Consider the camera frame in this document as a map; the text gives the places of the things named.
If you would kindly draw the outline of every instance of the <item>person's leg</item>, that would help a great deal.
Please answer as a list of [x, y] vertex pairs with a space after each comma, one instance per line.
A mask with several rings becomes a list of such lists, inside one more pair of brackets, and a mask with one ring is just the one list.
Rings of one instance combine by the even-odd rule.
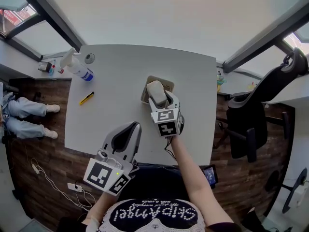
[[259, 220], [259, 218], [257, 217], [254, 208], [252, 208], [248, 214], [246, 215], [246, 217], [244, 218], [244, 220], [242, 221], [242, 225], [252, 231], [252, 232], [266, 232], [267, 230], [264, 229], [261, 221]]
[[27, 121], [20, 121], [14, 117], [10, 117], [6, 121], [6, 127], [14, 133], [18, 138], [35, 138], [35, 137], [51, 137], [57, 138], [57, 132], [44, 128], [43, 125], [36, 125]]
[[45, 105], [32, 102], [25, 97], [20, 97], [16, 101], [10, 101], [7, 110], [12, 116], [25, 118], [29, 115], [45, 116], [48, 112], [57, 113], [60, 107], [58, 105]]

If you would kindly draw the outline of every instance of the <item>white desk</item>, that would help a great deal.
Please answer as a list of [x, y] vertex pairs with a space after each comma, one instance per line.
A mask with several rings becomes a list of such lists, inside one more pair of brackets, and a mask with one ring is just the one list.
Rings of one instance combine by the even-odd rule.
[[[199, 165], [209, 164], [216, 117], [216, 59], [201, 54], [138, 45], [86, 45], [80, 61], [89, 53], [94, 80], [74, 76], [68, 100], [65, 147], [96, 154], [105, 136], [114, 128], [138, 121], [142, 127], [136, 160], [176, 164], [164, 151], [152, 123], [150, 106], [140, 97], [147, 77], [153, 75], [175, 84], [185, 125], [181, 138]], [[82, 106], [81, 99], [95, 92]]]

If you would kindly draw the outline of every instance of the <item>black office chair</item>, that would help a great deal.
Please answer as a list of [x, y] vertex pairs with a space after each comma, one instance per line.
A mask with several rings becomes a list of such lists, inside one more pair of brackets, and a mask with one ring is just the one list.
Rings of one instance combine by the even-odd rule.
[[282, 113], [282, 119], [266, 117], [261, 102], [268, 102], [275, 98], [290, 82], [299, 75], [308, 73], [308, 61], [303, 52], [295, 48], [283, 60], [283, 63], [272, 69], [251, 92], [237, 93], [231, 96], [226, 112], [227, 119], [219, 126], [224, 130], [224, 136], [213, 146], [220, 144], [230, 136], [232, 157], [237, 159], [248, 157], [248, 162], [256, 161], [256, 150], [267, 142], [267, 121], [284, 128], [284, 138], [289, 136], [289, 122], [287, 113]]

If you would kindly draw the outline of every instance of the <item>white cable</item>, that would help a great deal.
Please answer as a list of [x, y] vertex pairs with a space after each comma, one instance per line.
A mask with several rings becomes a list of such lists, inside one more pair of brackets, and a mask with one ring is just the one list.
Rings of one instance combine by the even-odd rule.
[[82, 191], [84, 192], [84, 198], [85, 198], [85, 200], [86, 200], [91, 206], [87, 206], [87, 205], [81, 204], [80, 201], [79, 201], [79, 199], [78, 199], [78, 196], [77, 196], [77, 194], [76, 194], [76, 197], [77, 197], [77, 200], [78, 200], [78, 203], [79, 203], [79, 204], [77, 204], [77, 203], [75, 203], [65, 192], [62, 192], [62, 191], [55, 185], [55, 183], [47, 176], [47, 174], [45, 173], [45, 170], [38, 164], [38, 162], [37, 162], [37, 166], [35, 166], [35, 168], [37, 168], [39, 172], [42, 172], [42, 173], [45, 175], [45, 179], [49, 182], [49, 184], [52, 186], [52, 188], [53, 188], [54, 190], [60, 192], [67, 200], [71, 201], [71, 202], [72, 202], [73, 204], [75, 204], [77, 207], [82, 208], [82, 209], [84, 209], [85, 211], [89, 212], [89, 210], [87, 210], [85, 207], [90, 207], [90, 208], [91, 208], [91, 207], [92, 207], [92, 204], [86, 199], [85, 194], [87, 193], [87, 194], [89, 194], [90, 196], [92, 196], [90, 193], [85, 192], [85, 190], [82, 189]]

